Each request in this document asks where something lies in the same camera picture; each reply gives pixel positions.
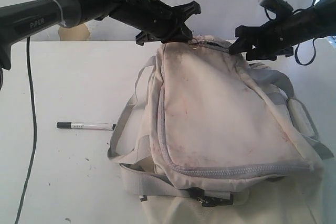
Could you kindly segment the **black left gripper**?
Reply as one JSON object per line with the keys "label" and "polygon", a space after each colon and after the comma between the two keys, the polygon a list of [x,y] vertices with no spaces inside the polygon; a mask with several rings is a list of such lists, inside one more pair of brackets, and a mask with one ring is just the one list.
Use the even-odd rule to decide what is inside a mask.
{"label": "black left gripper", "polygon": [[201,6],[196,1],[169,6],[160,0],[112,0],[114,9],[109,16],[132,26],[146,37],[162,43],[188,42],[193,39],[192,31],[185,21],[192,15],[201,13]]}

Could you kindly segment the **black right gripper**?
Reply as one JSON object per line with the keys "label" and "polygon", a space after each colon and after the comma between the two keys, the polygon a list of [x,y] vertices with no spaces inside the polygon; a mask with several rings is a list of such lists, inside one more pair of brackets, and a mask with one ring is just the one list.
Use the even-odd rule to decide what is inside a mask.
{"label": "black right gripper", "polygon": [[293,55],[292,47],[302,43],[302,17],[292,15],[261,26],[240,25],[235,28],[235,37],[230,55],[245,52],[251,60],[275,61],[278,55]]}

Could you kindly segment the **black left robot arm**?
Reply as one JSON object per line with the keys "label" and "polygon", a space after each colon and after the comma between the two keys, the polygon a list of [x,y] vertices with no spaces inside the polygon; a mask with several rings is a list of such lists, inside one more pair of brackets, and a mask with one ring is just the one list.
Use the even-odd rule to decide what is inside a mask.
{"label": "black left robot arm", "polygon": [[140,31],[138,45],[187,42],[186,20],[201,12],[197,2],[169,6],[160,0],[35,0],[1,8],[1,68],[9,70],[13,44],[51,26],[73,28],[111,17]]}

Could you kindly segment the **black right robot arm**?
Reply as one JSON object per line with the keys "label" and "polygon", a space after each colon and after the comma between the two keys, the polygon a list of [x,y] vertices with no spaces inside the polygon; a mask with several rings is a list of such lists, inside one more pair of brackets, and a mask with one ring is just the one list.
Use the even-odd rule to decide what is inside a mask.
{"label": "black right robot arm", "polygon": [[246,60],[277,60],[294,55],[293,46],[335,35],[335,0],[320,0],[306,9],[293,10],[284,0],[258,0],[276,15],[261,26],[239,26],[229,54],[245,52]]}

